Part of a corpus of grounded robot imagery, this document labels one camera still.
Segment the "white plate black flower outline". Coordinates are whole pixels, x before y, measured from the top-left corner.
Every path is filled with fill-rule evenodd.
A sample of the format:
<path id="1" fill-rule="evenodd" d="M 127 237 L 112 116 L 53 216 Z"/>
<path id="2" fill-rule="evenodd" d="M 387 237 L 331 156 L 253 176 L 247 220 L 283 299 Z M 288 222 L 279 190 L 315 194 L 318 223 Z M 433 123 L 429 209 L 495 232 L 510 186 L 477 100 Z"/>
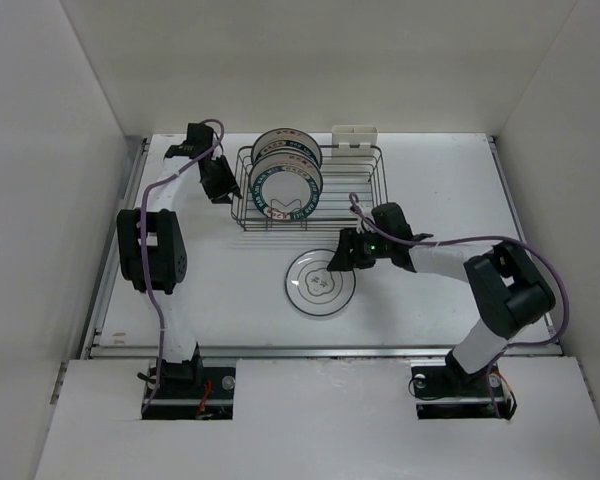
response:
<path id="1" fill-rule="evenodd" d="M 354 297 L 357 279 L 353 271 L 330 271 L 335 252 L 315 249 L 297 256 L 288 266 L 284 292 L 300 313 L 327 318 L 344 310 Z"/>

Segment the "plate with dark green rim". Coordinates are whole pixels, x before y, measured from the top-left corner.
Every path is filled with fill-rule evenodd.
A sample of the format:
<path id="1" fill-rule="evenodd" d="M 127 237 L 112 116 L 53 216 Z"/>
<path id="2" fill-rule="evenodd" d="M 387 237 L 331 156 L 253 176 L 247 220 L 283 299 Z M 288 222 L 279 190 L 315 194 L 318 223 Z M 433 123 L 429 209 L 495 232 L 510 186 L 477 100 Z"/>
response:
<path id="1" fill-rule="evenodd" d="M 323 178 L 305 167 L 278 164 L 253 171 L 249 186 L 252 202 L 266 218 L 296 221 L 306 219 L 318 207 Z"/>

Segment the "grey wire dish rack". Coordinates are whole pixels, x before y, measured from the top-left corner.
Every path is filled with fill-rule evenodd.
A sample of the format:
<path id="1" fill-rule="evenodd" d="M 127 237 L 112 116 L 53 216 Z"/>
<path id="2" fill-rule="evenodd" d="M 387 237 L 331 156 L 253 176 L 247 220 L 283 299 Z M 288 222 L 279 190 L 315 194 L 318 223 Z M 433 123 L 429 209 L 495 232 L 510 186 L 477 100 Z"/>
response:
<path id="1" fill-rule="evenodd" d="M 231 218 L 244 231 L 338 231 L 356 225 L 350 212 L 349 195 L 369 208 L 388 201 L 383 152 L 376 145 L 349 147 L 322 145 L 323 192 L 314 212 L 306 219 L 271 219 L 261 213 L 252 201 L 248 176 L 252 168 L 252 146 L 237 150 L 235 178 L 241 198 L 231 204 Z"/>

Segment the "orange sunburst plate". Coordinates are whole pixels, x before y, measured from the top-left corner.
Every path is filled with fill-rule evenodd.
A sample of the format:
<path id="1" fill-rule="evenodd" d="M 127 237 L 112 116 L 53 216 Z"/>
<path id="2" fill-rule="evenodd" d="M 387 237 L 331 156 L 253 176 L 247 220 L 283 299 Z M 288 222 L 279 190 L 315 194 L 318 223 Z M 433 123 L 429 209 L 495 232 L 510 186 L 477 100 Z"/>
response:
<path id="1" fill-rule="evenodd" d="M 307 173 L 317 174 L 320 172 L 319 167 L 306 155 L 294 154 L 292 152 L 273 153 L 262 157 L 252 167 L 251 173 L 258 176 L 266 170 L 274 166 L 290 165 L 304 169 Z"/>
<path id="2" fill-rule="evenodd" d="M 322 150 L 316 140 L 294 128 L 277 128 L 261 134 L 252 146 L 251 159 L 257 163 L 262 157 L 278 150 L 302 153 L 318 167 L 323 163 Z"/>

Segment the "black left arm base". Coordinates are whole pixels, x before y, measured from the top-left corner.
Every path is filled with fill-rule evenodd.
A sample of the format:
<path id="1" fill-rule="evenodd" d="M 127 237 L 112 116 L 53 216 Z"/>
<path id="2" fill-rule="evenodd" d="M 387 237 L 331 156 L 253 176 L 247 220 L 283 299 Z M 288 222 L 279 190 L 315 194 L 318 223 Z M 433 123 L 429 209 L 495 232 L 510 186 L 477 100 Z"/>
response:
<path id="1" fill-rule="evenodd" d="M 138 378 L 144 382 L 141 404 L 143 420 L 232 420 L 236 387 L 235 367 L 184 366 L 182 374 L 175 367 L 162 367 L 160 385 L 156 385 L 157 368 L 151 366 Z"/>

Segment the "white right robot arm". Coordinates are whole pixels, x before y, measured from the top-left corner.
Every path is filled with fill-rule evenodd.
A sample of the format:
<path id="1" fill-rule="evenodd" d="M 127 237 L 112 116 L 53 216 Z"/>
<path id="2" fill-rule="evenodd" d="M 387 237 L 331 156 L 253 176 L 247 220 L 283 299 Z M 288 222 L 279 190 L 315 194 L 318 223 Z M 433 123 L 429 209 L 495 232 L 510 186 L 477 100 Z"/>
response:
<path id="1" fill-rule="evenodd" d="M 504 236 L 436 240 L 415 234 L 395 202 L 365 210 L 349 195 L 357 225 L 339 233 L 327 269 L 349 272 L 387 259 L 412 274 L 431 274 L 466 283 L 479 313 L 476 324 L 445 358 L 443 381 L 457 394 L 467 393 L 489 373 L 522 330 L 556 306 L 548 282 L 523 242 Z"/>

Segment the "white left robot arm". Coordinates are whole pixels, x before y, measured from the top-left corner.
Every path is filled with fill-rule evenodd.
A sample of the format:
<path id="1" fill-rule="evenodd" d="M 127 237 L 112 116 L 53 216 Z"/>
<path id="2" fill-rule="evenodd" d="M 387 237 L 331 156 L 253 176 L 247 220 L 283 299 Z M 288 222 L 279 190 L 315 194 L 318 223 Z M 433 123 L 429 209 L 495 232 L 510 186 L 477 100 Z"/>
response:
<path id="1" fill-rule="evenodd" d="M 190 123 L 185 139 L 167 148 L 161 173 L 145 187 L 140 205 L 120 210 L 116 218 L 122 276 L 155 311 L 159 323 L 155 371 L 140 377 L 157 386 L 173 367 L 169 384 L 185 397 L 201 390 L 204 373 L 191 363 L 197 342 L 179 291 L 188 255 L 178 213 L 197 186 L 213 204 L 242 197 L 223 138 L 224 125 L 216 119 Z"/>

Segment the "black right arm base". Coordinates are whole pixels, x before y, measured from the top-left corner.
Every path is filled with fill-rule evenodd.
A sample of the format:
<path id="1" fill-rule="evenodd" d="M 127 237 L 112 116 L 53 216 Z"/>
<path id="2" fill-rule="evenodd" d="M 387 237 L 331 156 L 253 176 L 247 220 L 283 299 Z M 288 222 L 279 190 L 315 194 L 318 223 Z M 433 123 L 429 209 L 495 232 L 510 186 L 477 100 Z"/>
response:
<path id="1" fill-rule="evenodd" d="M 497 366 L 461 383 L 452 379 L 445 365 L 413 365 L 408 390 L 419 420 L 509 421 L 518 408 L 517 398 Z"/>

